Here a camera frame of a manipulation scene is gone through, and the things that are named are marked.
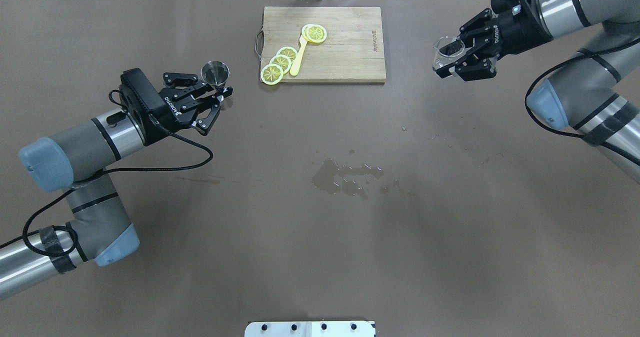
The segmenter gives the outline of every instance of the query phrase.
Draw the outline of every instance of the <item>cable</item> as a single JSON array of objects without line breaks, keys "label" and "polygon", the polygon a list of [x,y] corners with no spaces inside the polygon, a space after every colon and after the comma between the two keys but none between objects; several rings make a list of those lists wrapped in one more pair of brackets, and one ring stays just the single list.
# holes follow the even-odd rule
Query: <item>cable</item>
[{"label": "cable", "polygon": [[[112,98],[112,94],[116,93],[116,92],[119,93],[120,91],[118,89],[114,89],[113,91],[110,91],[109,100],[111,102],[115,103],[116,105],[122,106],[120,103],[115,102],[114,99]],[[162,167],[162,168],[123,167],[123,168],[112,168],[112,169],[109,169],[109,170],[102,170],[102,171],[98,171],[98,173],[94,174],[93,176],[91,176],[88,179],[79,181],[78,184],[91,182],[93,180],[96,180],[96,179],[104,176],[104,175],[107,175],[109,173],[116,173],[116,172],[185,171],[185,170],[200,168],[200,167],[205,166],[206,164],[210,163],[211,160],[213,160],[213,151],[210,150],[208,147],[206,147],[205,145],[202,145],[202,144],[200,144],[200,143],[198,143],[196,141],[192,141],[189,138],[186,138],[186,137],[183,137],[183,136],[181,136],[179,134],[175,134],[174,132],[171,132],[171,130],[168,130],[163,125],[161,125],[160,121],[158,121],[156,116],[154,116],[153,114],[149,113],[148,116],[149,116],[149,119],[151,120],[151,122],[153,123],[153,125],[156,128],[158,128],[159,130],[161,130],[165,135],[171,136],[171,137],[173,137],[175,139],[183,141],[184,143],[190,144],[192,146],[200,148],[201,150],[204,150],[208,154],[208,157],[206,157],[206,159],[204,161],[202,161],[202,162],[199,162],[199,163],[196,163],[196,164],[190,164],[188,166]],[[55,200],[53,200],[52,202],[48,203],[47,205],[45,205],[44,207],[42,207],[38,211],[36,211],[34,214],[32,214],[29,217],[29,219],[27,219],[26,223],[24,224],[24,228],[22,229],[22,236],[16,237],[16,238],[14,238],[14,239],[6,242],[6,243],[3,243],[2,245],[0,245],[0,249],[5,248],[6,246],[9,246],[9,245],[13,244],[14,242],[22,240],[22,241],[24,241],[24,244],[27,246],[27,248],[29,248],[33,252],[37,253],[38,255],[42,255],[42,256],[64,257],[64,256],[69,255],[71,252],[73,252],[78,246],[78,233],[73,228],[67,227],[67,226],[64,226],[64,225],[54,225],[53,229],[55,231],[67,232],[70,235],[71,241],[73,241],[73,244],[66,251],[63,251],[63,252],[60,252],[60,253],[48,252],[46,250],[42,250],[42,249],[36,248],[29,241],[29,237],[30,236],[33,236],[33,235],[35,235],[35,234],[37,234],[39,232],[39,230],[34,230],[32,232],[29,232],[29,227],[32,225],[32,222],[34,221],[34,219],[36,217],[38,217],[39,214],[41,214],[42,212],[45,212],[46,210],[50,209],[51,207],[53,207],[58,202],[64,200],[64,198],[66,198],[66,196],[69,196],[71,193],[73,193],[73,191],[75,191],[75,189],[69,189],[68,191],[62,193],[62,195],[58,196],[58,198],[56,198]]]},{"label": "cable", "polygon": [[213,151],[210,150],[208,147],[201,145],[200,143],[196,142],[196,141],[192,141],[189,138],[185,138],[179,134],[175,134],[174,132],[171,132],[170,130],[168,130],[167,128],[165,128],[163,125],[160,124],[160,122],[158,121],[158,119],[156,118],[156,116],[154,116],[153,114],[149,113],[148,114],[149,118],[151,119],[151,122],[153,122],[153,124],[155,125],[156,128],[158,128],[159,130],[161,130],[162,132],[164,132],[165,135],[167,136],[171,136],[174,139],[179,139],[180,141],[183,141],[184,143],[188,143],[192,146],[195,146],[201,150],[204,150],[207,154],[208,157],[206,157],[206,159],[202,162],[196,163],[196,164],[190,164],[188,166],[180,166],[180,167],[152,167],[152,168],[144,168],[144,167],[121,167],[121,168],[112,168],[109,170],[101,170],[98,171],[96,174],[92,175],[90,178],[85,179],[85,180],[80,180],[78,183],[82,184],[84,182],[91,182],[93,180],[96,180],[104,175],[108,175],[109,173],[114,173],[114,172],[170,172],[170,171],[185,171],[185,170],[190,170],[190,169],[196,169],[196,168],[200,168],[202,166],[205,166],[206,164],[210,163],[211,160],[213,160]]},{"label": "cable", "polygon": [[124,104],[122,104],[122,103],[118,103],[118,102],[116,102],[116,101],[114,100],[114,97],[112,96],[112,94],[114,94],[114,93],[119,93],[120,97],[122,97],[122,91],[121,91],[121,90],[119,90],[119,89],[114,89],[113,91],[110,91],[110,92],[109,92],[109,101],[111,101],[112,103],[115,103],[116,105],[118,105],[118,106],[122,107],[122,110],[123,110],[124,112],[126,112],[126,111],[128,110],[128,108],[127,108]]},{"label": "cable", "polygon": [[64,198],[66,198],[66,196],[69,196],[71,193],[73,193],[73,191],[75,191],[75,189],[69,189],[68,191],[62,193],[60,196],[58,196],[58,198],[56,198],[55,200],[51,201],[50,203],[48,203],[44,207],[40,208],[38,211],[36,211],[34,214],[32,214],[29,217],[29,219],[27,219],[26,223],[24,224],[24,228],[22,228],[21,239],[24,242],[24,244],[27,246],[28,249],[30,249],[33,252],[37,253],[38,255],[42,255],[42,256],[64,257],[64,256],[70,254],[71,252],[73,252],[73,250],[77,248],[77,246],[78,246],[78,233],[73,228],[67,227],[66,225],[54,225],[53,226],[53,230],[55,230],[55,231],[64,231],[64,232],[67,232],[71,236],[71,241],[73,241],[73,244],[66,251],[48,252],[46,250],[36,248],[34,245],[32,245],[32,242],[29,241],[29,236],[30,236],[29,227],[32,225],[32,222],[35,220],[35,218],[38,217],[38,215],[41,214],[42,212],[45,212],[46,210],[50,209],[53,205],[55,205],[58,202],[64,200]]},{"label": "cable", "polygon": [[[39,232],[40,232],[40,230],[39,230],[39,229],[36,229],[36,230],[34,230],[33,232],[29,232],[29,233],[27,233],[27,237],[31,237],[31,236],[33,236],[33,235],[36,235],[36,234],[37,234],[37,233],[39,233]],[[20,240],[22,240],[22,239],[23,239],[23,237],[22,237],[22,236],[15,237],[14,239],[12,239],[12,240],[10,240],[10,241],[8,241],[8,242],[4,242],[3,244],[1,244],[1,245],[0,245],[0,249],[6,248],[6,246],[9,246],[10,244],[13,244],[14,242],[18,242],[18,241],[20,241]]]},{"label": "cable", "polygon": [[[578,138],[578,139],[582,139],[584,138],[584,136],[582,134],[577,134],[577,133],[571,133],[571,132],[564,132],[562,130],[557,130],[557,129],[553,129],[551,127],[549,127],[548,125],[542,123],[541,120],[539,120],[535,114],[533,113],[533,111],[531,111],[531,109],[529,108],[529,106],[527,105],[527,99],[529,98],[530,94],[533,92],[533,90],[536,88],[536,86],[538,85],[538,83],[540,81],[542,81],[542,79],[544,79],[544,77],[548,76],[550,73],[557,71],[560,68],[563,68],[564,66],[568,66],[570,64],[576,63],[578,61],[581,60],[585,60],[585,59],[590,59],[591,57],[596,57],[596,56],[601,56],[601,55],[608,55],[610,53],[615,53],[615,52],[620,52],[622,50],[626,50],[627,48],[630,48],[632,46],[637,45],[638,43],[640,43],[640,38],[636,38],[633,41],[629,41],[627,43],[624,43],[622,45],[618,45],[617,47],[613,47],[613,48],[607,48],[607,49],[603,49],[603,50],[598,50],[597,52],[593,52],[593,53],[586,53],[586,54],[581,54],[580,56],[576,56],[576,57],[572,57],[570,59],[567,59],[566,61],[559,63],[551,68],[549,68],[548,70],[544,71],[544,73],[542,73],[541,75],[539,75],[537,78],[535,78],[535,80],[533,81],[533,83],[531,83],[531,86],[528,88],[528,91],[526,91],[526,95],[524,97],[524,107],[526,109],[526,113],[528,113],[528,115],[530,116],[530,118],[540,127],[542,127],[543,129],[551,132],[552,134],[556,134],[556,135],[560,135],[560,136],[566,136],[566,137],[573,137],[573,138]],[[601,144],[602,147],[604,148],[608,148],[609,150],[617,153],[618,155],[624,157],[627,160],[630,160],[631,162],[633,162],[634,164],[640,166],[640,159],[638,159],[637,157],[635,157],[634,155],[630,154],[629,152],[627,152],[626,150],[623,150],[615,145],[612,145],[608,142],[602,143]]]}]

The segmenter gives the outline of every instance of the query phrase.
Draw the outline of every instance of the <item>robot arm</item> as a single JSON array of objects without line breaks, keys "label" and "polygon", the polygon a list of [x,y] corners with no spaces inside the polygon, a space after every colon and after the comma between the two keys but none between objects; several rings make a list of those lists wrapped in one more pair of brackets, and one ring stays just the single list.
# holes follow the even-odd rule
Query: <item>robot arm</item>
[{"label": "robot arm", "polygon": [[491,0],[493,11],[483,10],[460,27],[457,37],[443,37],[434,45],[433,69],[441,78],[493,78],[504,56],[602,23],[603,31],[574,55],[579,58],[544,80],[526,106],[553,130],[570,126],[578,131],[640,184],[640,111],[613,89],[640,65],[638,2]]},{"label": "robot arm", "polygon": [[459,29],[454,43],[436,48],[434,71],[464,81],[496,76],[506,55],[544,45],[585,27],[605,22],[633,25],[640,21],[638,0],[491,0]]},{"label": "robot arm", "polygon": [[229,69],[222,62],[208,62],[201,75],[165,73],[165,87],[156,91],[140,69],[125,71],[120,77],[121,109],[20,150],[22,163],[42,189],[66,191],[61,198],[66,198],[74,219],[66,230],[48,226],[28,236],[32,217],[22,238],[0,248],[0,300],[73,271],[82,262],[107,266],[137,250],[137,233],[103,168],[179,130],[208,134],[220,110],[231,106],[233,88],[225,87]]}]

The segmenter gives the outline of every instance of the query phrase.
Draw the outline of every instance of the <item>gripper logo text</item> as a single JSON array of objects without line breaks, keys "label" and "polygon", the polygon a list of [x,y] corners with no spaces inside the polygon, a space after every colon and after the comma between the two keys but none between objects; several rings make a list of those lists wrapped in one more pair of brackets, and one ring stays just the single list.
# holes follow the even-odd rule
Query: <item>gripper logo text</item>
[{"label": "gripper logo text", "polygon": [[164,100],[166,101],[166,104],[169,105],[169,107],[171,107],[171,111],[173,111],[173,114],[175,114],[176,116],[180,116],[182,114],[182,112],[180,112],[176,106],[174,106],[174,104],[171,102],[171,100],[169,100],[169,97],[165,97]]}]

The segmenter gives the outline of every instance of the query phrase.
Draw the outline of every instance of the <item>water spill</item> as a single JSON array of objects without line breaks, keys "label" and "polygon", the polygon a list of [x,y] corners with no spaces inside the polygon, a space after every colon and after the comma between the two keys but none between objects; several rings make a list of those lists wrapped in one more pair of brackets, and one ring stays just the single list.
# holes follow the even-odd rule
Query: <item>water spill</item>
[{"label": "water spill", "polygon": [[[368,200],[368,196],[364,189],[356,182],[355,179],[347,179],[346,176],[373,176],[379,179],[384,175],[385,171],[380,167],[372,167],[364,163],[359,167],[342,166],[331,158],[327,158],[320,166],[320,169],[311,178],[311,182],[320,191],[329,194],[336,194],[340,191],[350,196],[361,196],[363,200]],[[340,184],[336,183],[336,178],[340,178]]]},{"label": "water spill", "polygon": [[349,196],[361,196],[361,198],[363,200],[368,200],[368,196],[365,193],[364,189],[362,189],[361,186],[358,185],[358,183],[352,179],[352,180],[344,180],[343,184],[342,184],[342,191]]}]

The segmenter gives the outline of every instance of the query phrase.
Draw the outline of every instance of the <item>cutting board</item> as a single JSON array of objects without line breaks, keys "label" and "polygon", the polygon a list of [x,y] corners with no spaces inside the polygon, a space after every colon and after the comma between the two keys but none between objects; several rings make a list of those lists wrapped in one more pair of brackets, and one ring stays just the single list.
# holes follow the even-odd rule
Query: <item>cutting board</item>
[{"label": "cutting board", "polygon": [[384,83],[387,80],[380,7],[265,7],[260,69],[281,47],[299,50],[302,26],[326,28],[323,43],[308,43],[296,77],[282,82]]}]

